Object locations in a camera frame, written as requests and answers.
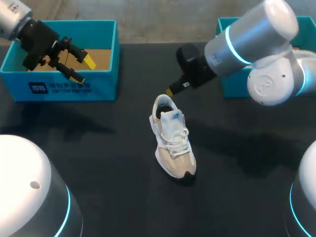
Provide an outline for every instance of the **black table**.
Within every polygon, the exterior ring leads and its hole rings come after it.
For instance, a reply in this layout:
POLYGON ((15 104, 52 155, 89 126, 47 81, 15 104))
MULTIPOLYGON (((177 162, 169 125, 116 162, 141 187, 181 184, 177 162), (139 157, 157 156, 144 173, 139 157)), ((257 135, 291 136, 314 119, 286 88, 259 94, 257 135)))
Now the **black table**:
POLYGON ((219 80, 179 94, 197 159, 195 183, 181 186, 158 165, 148 120, 180 76, 179 46, 123 44, 114 103, 15 103, 1 82, 0 132, 46 152, 79 202, 84 237, 286 236, 282 213, 316 140, 316 99, 264 107, 224 99, 219 80))

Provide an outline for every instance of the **blue light ring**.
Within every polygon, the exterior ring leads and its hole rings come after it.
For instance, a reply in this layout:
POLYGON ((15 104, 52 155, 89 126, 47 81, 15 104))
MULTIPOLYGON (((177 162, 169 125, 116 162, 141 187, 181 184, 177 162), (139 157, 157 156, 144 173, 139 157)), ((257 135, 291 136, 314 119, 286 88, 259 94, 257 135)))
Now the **blue light ring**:
POLYGON ((69 189, 68 187, 66 186, 66 189, 67 189, 67 193, 68 193, 68 208, 67 208, 67 213, 66 213, 66 216, 65 216, 65 219, 64 219, 64 222, 62 223, 62 225, 60 226, 58 232, 55 234, 54 237, 58 237, 60 235, 60 233, 62 232, 63 228, 65 227, 65 224, 68 220, 68 217, 69 217, 69 213, 70 213, 70 193, 69 193, 69 189))
POLYGON ((298 96, 299 94, 301 94, 301 92, 303 91, 304 87, 305 87, 305 84, 306 84, 306 74, 305 74, 305 71, 304 71, 304 68, 303 68, 303 65, 302 65, 302 62, 301 60, 297 60, 297 63, 298 65, 301 67, 302 71, 303 71, 303 75, 304 75, 304 80, 303 80, 303 84, 302 84, 302 87, 301 89, 299 90, 299 92, 297 92, 297 94, 295 96, 298 96))
POLYGON ((231 50, 231 52, 233 53, 233 55, 239 60, 241 61, 242 63, 244 64, 252 64, 246 60, 244 60, 242 57, 240 57, 240 55, 236 52, 236 50, 234 49, 233 47, 233 44, 231 42, 231 39, 230 39, 230 36, 229 36, 229 29, 230 29, 231 26, 228 26, 225 30, 225 38, 226 38, 226 42, 227 42, 227 45, 229 47, 229 49, 231 50))
POLYGON ((293 216, 297 222, 297 224, 301 227, 301 229, 304 231, 304 233, 308 236, 308 237, 312 237, 305 229, 304 227, 301 225, 301 223, 299 222, 299 220, 297 219, 296 215, 295 215, 295 212, 293 210, 293 205, 292 205, 292 188, 293 188, 293 184, 291 186, 291 190, 290 190, 290 206, 291 206, 291 210, 292 210, 292 213, 293 213, 293 216))

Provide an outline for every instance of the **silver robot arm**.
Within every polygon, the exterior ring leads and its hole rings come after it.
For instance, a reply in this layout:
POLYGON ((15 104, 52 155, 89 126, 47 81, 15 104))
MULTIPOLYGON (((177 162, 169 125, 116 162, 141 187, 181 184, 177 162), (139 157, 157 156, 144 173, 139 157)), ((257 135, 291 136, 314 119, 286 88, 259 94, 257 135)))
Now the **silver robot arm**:
POLYGON ((248 91, 262 105, 310 92, 316 88, 316 54, 292 50, 290 41, 298 31, 296 16, 284 0, 264 0, 208 42, 204 55, 193 46, 180 48, 177 59, 184 74, 166 93, 196 88, 244 67, 252 67, 248 91))
POLYGON ((19 0, 0 0, 0 38, 15 40, 32 10, 19 0))
POLYGON ((91 70, 95 63, 88 53, 71 43, 71 39, 60 36, 40 20, 32 19, 32 11, 20 0, 0 0, 0 38, 17 40, 28 53, 23 66, 33 71, 39 64, 48 64, 59 70, 66 79, 83 83, 84 77, 74 69, 59 62, 61 51, 68 50, 79 63, 86 64, 91 70))

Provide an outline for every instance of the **shoe lace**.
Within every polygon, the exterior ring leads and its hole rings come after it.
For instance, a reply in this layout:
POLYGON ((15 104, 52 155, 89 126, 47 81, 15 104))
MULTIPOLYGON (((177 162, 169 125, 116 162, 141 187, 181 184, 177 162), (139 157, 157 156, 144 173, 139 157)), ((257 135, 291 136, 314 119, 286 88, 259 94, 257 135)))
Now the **shoe lace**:
POLYGON ((164 134, 161 133, 161 137, 163 138, 165 146, 168 148, 172 158, 184 155, 190 151, 188 135, 189 131, 186 127, 183 132, 174 133, 171 136, 171 139, 167 139, 164 134), (181 137, 181 140, 175 140, 176 137, 181 137))

